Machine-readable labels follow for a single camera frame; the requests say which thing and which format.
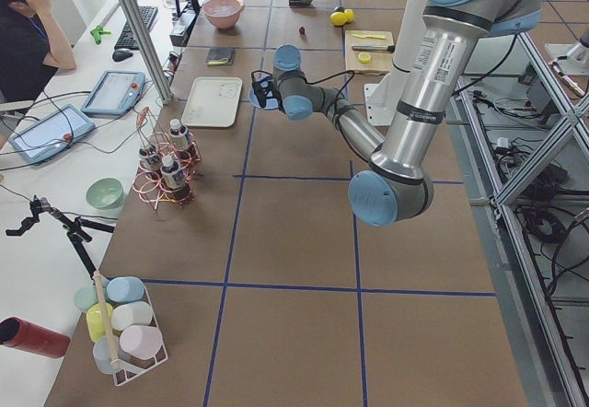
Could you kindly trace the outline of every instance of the yellow object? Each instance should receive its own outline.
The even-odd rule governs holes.
[[[345,9],[343,11],[343,14],[346,15],[346,18],[348,19],[348,23],[353,22],[353,9]]]
[[[107,311],[109,317],[112,315],[112,305],[107,303]],[[102,338],[106,331],[104,330],[104,323],[102,322],[102,315],[100,314],[100,304],[97,303],[86,312],[86,323],[88,325],[88,333],[93,343]]]
[[[361,64],[368,64],[368,63],[370,63],[371,60],[372,60],[372,55],[370,55],[368,52],[360,52],[358,54],[358,61]]]
[[[385,41],[387,36],[384,34],[352,34],[353,37],[357,37],[358,39],[379,39],[381,41]]]
[[[341,13],[340,11],[331,13],[331,16],[329,16],[329,20],[336,27],[342,27],[343,25],[348,23],[348,18],[346,17],[345,13]]]
[[[220,60],[210,60],[206,64],[207,64],[207,66],[219,66],[219,65],[227,64],[228,62],[229,62],[229,59],[224,57],[223,59],[220,59]]]

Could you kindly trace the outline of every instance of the green bowl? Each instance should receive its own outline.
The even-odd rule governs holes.
[[[114,209],[121,205],[123,195],[120,181],[102,179],[88,188],[86,201],[96,209]]]

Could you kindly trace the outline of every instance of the tripod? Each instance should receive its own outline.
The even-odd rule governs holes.
[[[77,252],[80,260],[86,267],[86,270],[90,274],[90,278],[93,277],[94,272],[96,271],[96,267],[94,267],[94,263],[90,260],[90,257],[84,247],[83,242],[90,242],[92,241],[92,237],[90,237],[82,227],[89,227],[91,229],[101,230],[103,232],[114,232],[114,227],[105,225],[102,223],[97,223],[95,221],[86,220],[80,216],[76,217],[73,221],[65,216],[59,209],[55,207],[51,207],[49,202],[46,198],[37,198],[35,196],[33,201],[29,203],[30,211],[32,216],[26,217],[24,220],[20,222],[19,229],[7,229],[6,234],[9,237],[21,237],[25,232],[31,229],[36,223],[40,222],[39,215],[43,212],[48,212],[53,218],[59,220],[64,229],[67,231],[67,237],[69,238],[72,246],[74,246],[75,251]]]

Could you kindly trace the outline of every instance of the wooden stick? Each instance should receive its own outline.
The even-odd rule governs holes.
[[[104,297],[104,289],[102,288],[102,275],[100,275],[99,271],[95,271],[92,278],[94,279],[94,286],[96,287],[96,295],[98,296],[98,304],[100,305],[100,316],[102,317],[104,332],[107,335],[107,343],[109,344],[110,364],[115,372],[119,372],[121,371],[121,364],[119,363],[117,344],[114,342],[114,333],[112,333],[112,325],[110,324],[107,299]]]

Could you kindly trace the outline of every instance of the white desk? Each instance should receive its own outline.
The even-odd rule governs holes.
[[[159,5],[159,0],[140,0],[141,5]],[[81,40],[74,47],[78,68],[75,71],[58,73],[46,87],[49,96],[78,90],[91,90],[101,74],[107,69],[146,71],[141,54],[120,63],[111,60],[113,45],[119,37],[125,18],[116,7],[116,0],[109,1],[96,21],[90,24]],[[111,35],[102,36],[102,44],[96,45],[89,31],[102,24]],[[151,32],[160,62],[164,63],[170,51],[171,13],[160,7],[158,19]],[[152,84],[144,98],[136,105],[140,110],[149,106],[155,115],[161,103]],[[72,103],[81,106],[86,96],[57,99],[58,105]],[[30,115],[43,117],[53,112],[49,102],[30,111]],[[124,138],[135,130],[136,114],[128,112],[116,122],[99,127],[84,139],[104,150],[114,149]],[[111,119],[93,119],[97,126]],[[24,129],[30,122],[23,122],[18,129]],[[129,192],[133,174],[138,162],[139,138],[134,135],[114,154],[102,154],[89,145],[74,145],[54,159],[37,167],[3,172],[2,182],[7,188],[29,198],[33,195],[47,197],[50,204],[63,212],[71,211],[85,215],[118,216],[121,208],[112,211],[97,211],[86,203],[86,190],[94,181],[103,177],[119,179],[125,192]],[[6,144],[0,151],[0,169],[24,165],[25,160]],[[2,273],[0,273],[0,319],[11,316],[40,324],[48,329],[68,336],[74,331],[80,316],[73,304],[75,290],[90,284],[82,262],[66,236],[61,224],[48,214],[42,214],[40,223],[22,237],[7,237],[4,230],[18,228],[20,221],[30,216],[29,204],[4,189],[0,189],[0,227],[3,234]],[[98,267],[110,240],[110,234],[93,229],[87,231],[93,241],[85,243],[88,254]],[[50,359],[28,354],[19,350],[0,347],[0,405],[32,407],[42,405],[51,389],[62,359]]]

